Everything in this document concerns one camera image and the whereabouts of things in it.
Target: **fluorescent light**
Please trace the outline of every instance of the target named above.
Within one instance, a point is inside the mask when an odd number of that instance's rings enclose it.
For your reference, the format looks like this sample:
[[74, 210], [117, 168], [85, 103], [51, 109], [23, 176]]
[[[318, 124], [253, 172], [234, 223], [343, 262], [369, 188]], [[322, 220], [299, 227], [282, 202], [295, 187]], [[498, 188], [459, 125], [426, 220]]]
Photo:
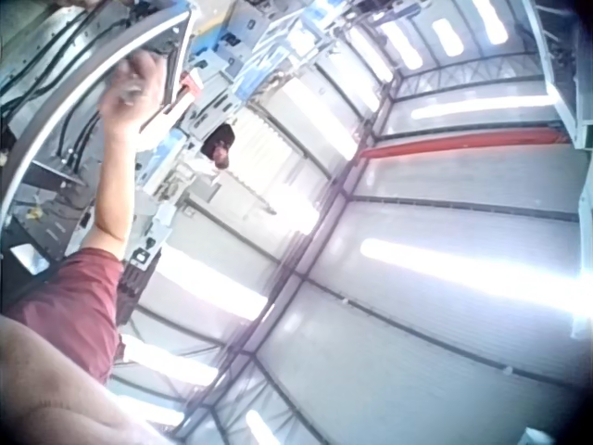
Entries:
[[319, 212], [309, 200], [285, 184], [272, 190], [270, 204], [277, 218], [304, 235], [310, 234], [319, 220]]
[[159, 425], [177, 426], [183, 421], [183, 413], [169, 408], [146, 403], [128, 396], [118, 396], [118, 403], [134, 417]]
[[184, 357], [177, 357], [156, 346], [146, 345], [136, 337], [124, 334], [121, 338], [126, 345], [123, 357], [125, 361], [142, 364], [176, 380], [206, 387], [219, 373], [216, 368]]
[[395, 22], [390, 21], [381, 25], [380, 28], [399, 52], [402, 60], [410, 70], [417, 70], [422, 67], [424, 64], [423, 58], [420, 57], [420, 54], [411, 45], [406, 34], [403, 33]]
[[333, 53], [329, 59], [340, 72], [341, 79], [350, 86], [350, 89], [362, 99], [371, 111], [376, 111], [381, 105], [377, 94], [372, 90], [372, 79], [367, 72], [362, 71], [360, 64], [348, 63], [344, 53]]
[[257, 411], [247, 412], [245, 420], [259, 445], [280, 445], [280, 441], [273, 435]]
[[470, 99], [463, 102], [430, 105], [413, 110], [411, 116], [413, 119], [419, 120], [492, 109], [549, 107], [555, 103], [556, 98], [550, 95], [509, 95], [506, 97]]
[[459, 56], [463, 53], [465, 49], [463, 42], [447, 19], [437, 20], [433, 23], [433, 29], [449, 57]]
[[593, 299], [580, 279], [523, 264], [464, 258], [425, 248], [366, 239], [360, 252], [367, 258], [466, 286], [487, 295], [542, 304], [590, 317]]
[[393, 80], [393, 72], [384, 62], [383, 58], [379, 55], [376, 49], [372, 47], [369, 41], [362, 35], [362, 33], [353, 28], [350, 30], [350, 40], [352, 46], [356, 49], [359, 54], [364, 57], [366, 62], [369, 64], [371, 69], [377, 75], [382, 82], [388, 83]]
[[268, 302], [257, 292], [167, 244], [162, 247], [157, 272], [199, 299], [250, 321], [258, 318]]
[[497, 10], [492, 6], [490, 0], [473, 0], [473, 4], [482, 16], [490, 43], [501, 45], [509, 40], [509, 33], [498, 18]]
[[354, 158], [358, 144], [352, 134], [303, 82], [297, 78], [292, 79], [283, 87], [283, 91], [344, 158]]

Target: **hand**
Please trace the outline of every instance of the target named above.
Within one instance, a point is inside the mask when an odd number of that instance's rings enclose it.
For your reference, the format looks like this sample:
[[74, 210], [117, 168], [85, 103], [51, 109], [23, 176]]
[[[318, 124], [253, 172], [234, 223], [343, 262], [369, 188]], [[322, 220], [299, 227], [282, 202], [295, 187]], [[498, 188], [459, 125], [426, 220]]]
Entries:
[[[156, 54], [138, 51], [131, 60], [120, 62], [99, 104], [107, 140], [127, 142], [140, 135], [142, 126], [158, 112], [166, 77], [165, 59]], [[134, 87], [140, 93], [132, 102], [124, 102], [122, 95]]]

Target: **electrical box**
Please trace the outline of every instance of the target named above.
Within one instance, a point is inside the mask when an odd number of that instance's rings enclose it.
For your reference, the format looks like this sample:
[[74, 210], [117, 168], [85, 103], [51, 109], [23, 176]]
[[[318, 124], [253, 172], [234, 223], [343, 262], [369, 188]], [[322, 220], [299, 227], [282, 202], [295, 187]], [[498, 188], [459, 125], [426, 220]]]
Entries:
[[291, 3], [294, 3], [294, 6], [287, 8], [285, 12], [276, 10], [267, 13], [239, 0], [226, 28], [227, 32], [233, 34], [251, 51], [258, 52], [274, 40], [286, 36], [302, 14], [305, 6], [300, 2]]

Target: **metal rail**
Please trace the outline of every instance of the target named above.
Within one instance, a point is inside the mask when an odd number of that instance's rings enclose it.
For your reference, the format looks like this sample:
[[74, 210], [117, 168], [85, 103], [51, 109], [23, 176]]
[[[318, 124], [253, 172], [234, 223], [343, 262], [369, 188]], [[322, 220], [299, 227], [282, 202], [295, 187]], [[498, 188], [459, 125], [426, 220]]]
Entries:
[[122, 58], [163, 32], [185, 23], [191, 17], [191, 10], [183, 6], [175, 6], [143, 19], [100, 48], [44, 102], [13, 147], [3, 169], [0, 189], [0, 229], [5, 226], [12, 200], [25, 173], [47, 137], [68, 110]]

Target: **sleeve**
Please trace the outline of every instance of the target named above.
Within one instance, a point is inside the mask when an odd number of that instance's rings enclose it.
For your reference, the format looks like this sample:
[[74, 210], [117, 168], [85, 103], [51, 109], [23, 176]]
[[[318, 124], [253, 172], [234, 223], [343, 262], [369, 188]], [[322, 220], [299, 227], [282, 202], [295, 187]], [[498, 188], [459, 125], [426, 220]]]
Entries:
[[123, 265], [112, 254], [84, 248], [8, 317], [25, 324], [99, 380], [107, 381], [119, 344], [115, 325]]

